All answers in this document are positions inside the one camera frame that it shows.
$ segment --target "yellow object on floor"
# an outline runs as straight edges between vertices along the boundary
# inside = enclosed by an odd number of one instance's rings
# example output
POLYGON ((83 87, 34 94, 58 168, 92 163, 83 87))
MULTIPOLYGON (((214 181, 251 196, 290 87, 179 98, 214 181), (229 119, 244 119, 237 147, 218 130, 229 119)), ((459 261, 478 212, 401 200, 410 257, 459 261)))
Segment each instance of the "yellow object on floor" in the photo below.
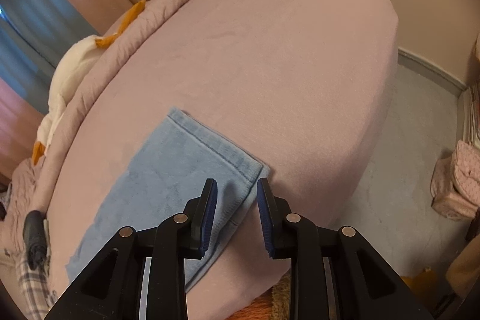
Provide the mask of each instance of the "yellow object on floor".
POLYGON ((416 277, 402 277, 402 280, 428 310, 435 308, 438 284, 438 277, 435 271, 430 267, 426 267, 416 277))
POLYGON ((45 153, 45 146, 40 141, 36 141, 35 144, 33 145, 33 151, 32 151, 33 165, 36 165, 38 163, 38 160, 43 156, 44 153, 45 153))
POLYGON ((118 27, 117 33, 112 34, 111 36, 107 36, 104 38, 98 38, 95 40, 98 48, 107 49, 111 46, 115 40, 128 28, 129 24, 131 24, 138 15, 145 10, 146 0, 141 0, 140 2, 134 4, 129 11, 123 17, 123 20, 118 27))

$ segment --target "pink fitted sheet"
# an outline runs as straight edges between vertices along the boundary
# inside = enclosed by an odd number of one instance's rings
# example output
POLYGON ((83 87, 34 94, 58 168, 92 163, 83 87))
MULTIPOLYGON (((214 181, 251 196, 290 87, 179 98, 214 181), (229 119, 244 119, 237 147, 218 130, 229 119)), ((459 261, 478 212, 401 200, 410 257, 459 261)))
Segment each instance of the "pink fitted sheet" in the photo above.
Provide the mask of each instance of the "pink fitted sheet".
MULTIPOLYGON (((266 162, 273 192, 327 226, 354 191, 386 116, 397 23, 389 0, 186 2, 119 67, 68 149, 47 213, 50 288, 60 295, 68 286, 65 264, 98 206, 172 106, 266 162)), ((116 61, 112 47, 101 61, 116 61)), ((77 93, 88 93, 102 67, 77 93)), ((254 205, 188 293, 189 318, 226 318, 288 267, 268 258, 254 205)))

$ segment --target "stitching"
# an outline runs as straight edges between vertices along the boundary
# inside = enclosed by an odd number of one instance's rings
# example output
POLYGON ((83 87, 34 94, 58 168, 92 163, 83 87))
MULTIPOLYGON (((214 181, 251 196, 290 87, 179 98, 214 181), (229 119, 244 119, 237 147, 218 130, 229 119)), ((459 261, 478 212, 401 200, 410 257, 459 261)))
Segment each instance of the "stitching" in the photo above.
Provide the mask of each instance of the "stitching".
POLYGON ((170 117, 170 115, 167 116, 172 122, 174 122, 175 124, 177 124, 177 126, 179 126, 180 128, 182 128, 185 132, 187 132, 189 135, 191 135, 192 137, 194 137, 195 139, 197 139, 200 143, 202 143, 204 146, 206 146, 210 151, 214 152, 215 154, 217 154, 218 156, 220 156, 223 160, 225 160, 227 163, 229 163, 231 166, 233 166, 237 172, 245 179, 247 180, 247 182, 250 185, 250 187, 253 186, 253 181, 251 181, 240 169, 239 167, 237 167, 235 164, 233 164, 230 160, 228 160, 225 156, 223 156, 221 153, 219 153, 218 151, 214 150, 211 146, 205 144, 202 140, 200 140, 196 135, 194 135, 193 133, 191 133, 191 131, 189 131, 188 129, 186 129, 185 127, 183 127, 182 125, 180 125, 177 121, 175 121, 172 117, 170 117))

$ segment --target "tile floor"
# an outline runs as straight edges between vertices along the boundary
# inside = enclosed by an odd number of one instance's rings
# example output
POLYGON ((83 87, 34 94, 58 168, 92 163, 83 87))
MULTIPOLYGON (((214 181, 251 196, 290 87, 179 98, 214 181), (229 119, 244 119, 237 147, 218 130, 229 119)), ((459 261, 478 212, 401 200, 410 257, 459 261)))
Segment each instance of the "tile floor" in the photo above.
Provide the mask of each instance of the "tile floor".
POLYGON ((457 98, 399 65, 381 137, 334 228, 356 227, 400 275, 430 266, 443 276, 468 223, 430 207, 430 179, 436 160, 455 147, 456 127, 457 98))

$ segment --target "blue curtain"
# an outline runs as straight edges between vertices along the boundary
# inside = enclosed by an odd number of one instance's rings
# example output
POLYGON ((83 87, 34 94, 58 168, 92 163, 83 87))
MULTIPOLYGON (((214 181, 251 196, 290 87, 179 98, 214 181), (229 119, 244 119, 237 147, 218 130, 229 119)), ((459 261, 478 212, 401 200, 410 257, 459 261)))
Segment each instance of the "blue curtain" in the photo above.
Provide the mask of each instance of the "blue curtain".
POLYGON ((0 77, 39 112, 64 53, 98 34, 68 0, 0 0, 0 77))

